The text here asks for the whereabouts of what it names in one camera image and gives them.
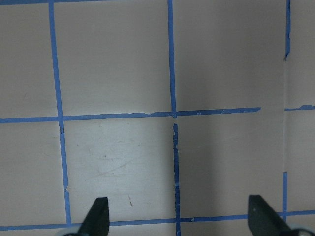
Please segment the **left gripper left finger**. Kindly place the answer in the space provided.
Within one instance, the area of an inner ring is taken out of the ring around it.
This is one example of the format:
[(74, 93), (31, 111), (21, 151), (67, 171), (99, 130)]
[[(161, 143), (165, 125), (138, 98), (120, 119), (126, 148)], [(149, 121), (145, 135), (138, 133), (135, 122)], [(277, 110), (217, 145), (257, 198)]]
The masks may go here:
[(95, 199), (77, 234), (79, 236), (107, 236), (109, 227), (108, 198), (100, 197)]

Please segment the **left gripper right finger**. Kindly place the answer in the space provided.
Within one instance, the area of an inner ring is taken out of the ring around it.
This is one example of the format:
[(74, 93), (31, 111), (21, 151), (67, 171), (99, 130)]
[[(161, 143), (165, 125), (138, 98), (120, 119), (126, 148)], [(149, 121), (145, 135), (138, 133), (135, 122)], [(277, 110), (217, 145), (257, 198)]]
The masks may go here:
[(291, 228), (260, 195), (249, 195), (248, 227), (253, 236), (280, 236)]

